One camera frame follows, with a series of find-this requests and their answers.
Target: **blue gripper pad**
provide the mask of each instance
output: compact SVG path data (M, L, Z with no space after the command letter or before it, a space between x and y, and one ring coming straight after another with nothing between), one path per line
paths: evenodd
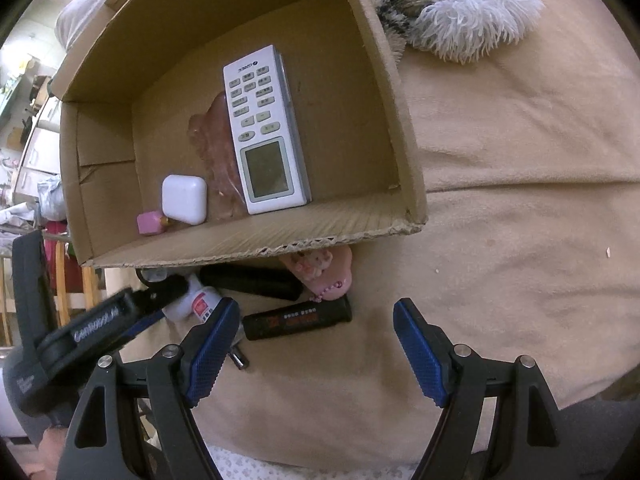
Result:
M238 304L223 298L207 322L193 327L180 345L184 351L182 392L188 408L195 408L211 393L239 326Z
M394 305L394 330L424 396L444 408L452 393L451 342L440 327L424 320L408 298Z

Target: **air conditioner remote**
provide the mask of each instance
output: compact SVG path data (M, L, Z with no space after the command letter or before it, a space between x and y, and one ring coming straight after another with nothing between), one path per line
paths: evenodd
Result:
M242 191L249 214L311 201L282 56L273 45L225 66Z

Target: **metal cap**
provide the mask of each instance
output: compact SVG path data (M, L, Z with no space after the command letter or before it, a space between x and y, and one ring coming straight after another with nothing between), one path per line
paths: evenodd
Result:
M162 357L176 357L180 352L180 347L178 345L167 345L162 349Z
M536 360L533 357L531 357L530 355L521 355L520 356L520 363L525 368L533 368L536 365Z
M471 355L471 348L467 345L455 345L453 351L459 357L469 357Z
M103 355L98 359L98 366L100 368L109 368L113 364L113 357L110 355Z

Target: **wooden slat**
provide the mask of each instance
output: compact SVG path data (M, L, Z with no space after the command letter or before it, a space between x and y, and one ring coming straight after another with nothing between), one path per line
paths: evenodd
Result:
M87 310L100 303L98 292L98 277L93 267L82 268L82 291L84 292L84 306Z
M60 325L65 326L71 321L69 314L69 302L66 296L65 282L65 245L62 242L56 242L56 289L58 292L58 304L60 316Z
M2 328L4 329L4 341L7 346L12 346L11 331L9 330L9 317L6 311L6 289L4 288L4 258L0 258L0 309L2 310Z

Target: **pink plastic toy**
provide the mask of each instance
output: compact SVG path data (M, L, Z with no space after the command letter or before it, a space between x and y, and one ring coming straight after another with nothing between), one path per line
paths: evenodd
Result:
M283 254L280 260L314 294L314 301L337 300L351 286L348 245Z
M151 236L164 233L169 227L170 220L161 211L151 211L138 215L138 232L141 235Z

